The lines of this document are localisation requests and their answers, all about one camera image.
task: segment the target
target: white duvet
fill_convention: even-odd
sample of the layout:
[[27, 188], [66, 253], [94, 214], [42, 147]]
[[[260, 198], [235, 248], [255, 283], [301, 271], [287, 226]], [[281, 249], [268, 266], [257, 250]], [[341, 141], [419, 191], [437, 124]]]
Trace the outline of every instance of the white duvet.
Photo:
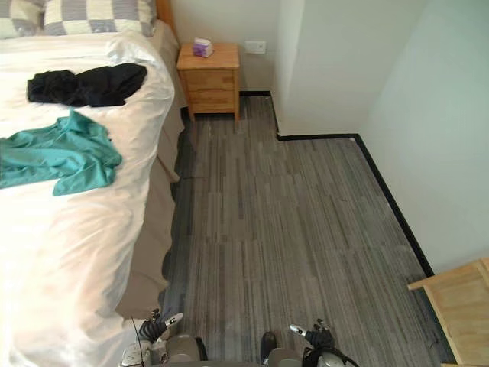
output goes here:
[[68, 114], [67, 106], [27, 101], [27, 81], [35, 73], [123, 62], [148, 71], [126, 105], [77, 109], [108, 129], [122, 155], [115, 182], [67, 196], [52, 195], [55, 180], [0, 190], [2, 365], [117, 365], [134, 341], [131, 321], [115, 308], [128, 280], [173, 84], [137, 34], [0, 41], [0, 137]]

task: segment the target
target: bed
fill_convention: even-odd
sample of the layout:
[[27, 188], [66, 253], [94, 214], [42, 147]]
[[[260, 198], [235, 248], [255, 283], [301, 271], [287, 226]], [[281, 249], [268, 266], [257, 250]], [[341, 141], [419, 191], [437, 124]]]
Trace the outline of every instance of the bed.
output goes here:
[[170, 3], [157, 1], [153, 37], [101, 33], [0, 41], [0, 137], [52, 125], [70, 108], [29, 103], [26, 82], [45, 70], [117, 63], [147, 68], [123, 106], [76, 111], [105, 126], [123, 161], [108, 187], [53, 196], [55, 180], [0, 190], [0, 365], [112, 366], [136, 324], [158, 306], [171, 246], [170, 185], [184, 99]]

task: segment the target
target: electrical outlet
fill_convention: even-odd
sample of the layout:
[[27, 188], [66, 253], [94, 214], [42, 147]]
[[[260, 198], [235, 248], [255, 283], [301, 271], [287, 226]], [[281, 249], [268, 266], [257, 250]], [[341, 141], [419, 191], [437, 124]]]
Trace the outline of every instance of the electrical outlet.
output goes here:
[[267, 52], [266, 41], [245, 41], [244, 49], [246, 54], [265, 54]]

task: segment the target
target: black cloth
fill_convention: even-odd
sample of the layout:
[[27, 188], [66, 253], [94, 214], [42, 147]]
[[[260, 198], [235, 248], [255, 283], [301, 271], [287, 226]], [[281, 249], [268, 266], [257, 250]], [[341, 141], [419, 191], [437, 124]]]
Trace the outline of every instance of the black cloth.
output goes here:
[[74, 74], [69, 70], [47, 71], [28, 82], [30, 102], [63, 103], [68, 106], [120, 106], [144, 82], [146, 67], [122, 63]]

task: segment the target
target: white wall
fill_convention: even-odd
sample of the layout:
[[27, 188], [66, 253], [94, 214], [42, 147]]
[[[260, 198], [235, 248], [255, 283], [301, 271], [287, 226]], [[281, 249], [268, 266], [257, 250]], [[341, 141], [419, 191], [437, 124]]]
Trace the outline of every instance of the white wall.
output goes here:
[[[175, 0], [180, 42], [195, 37], [241, 45], [241, 90], [270, 90], [280, 0]], [[245, 54], [245, 41], [266, 41], [265, 55]]]
[[277, 120], [285, 121], [281, 112], [290, 94], [293, 68], [296, 63], [300, 28], [305, 0], [282, 0], [277, 19], [277, 52], [271, 92]]
[[361, 136], [435, 272], [489, 256], [489, 2], [429, 3]]
[[[275, 106], [280, 134], [357, 132], [426, 1], [306, 1], [290, 93]], [[287, 35], [277, 36], [281, 47]], [[273, 86], [274, 96], [284, 94]]]

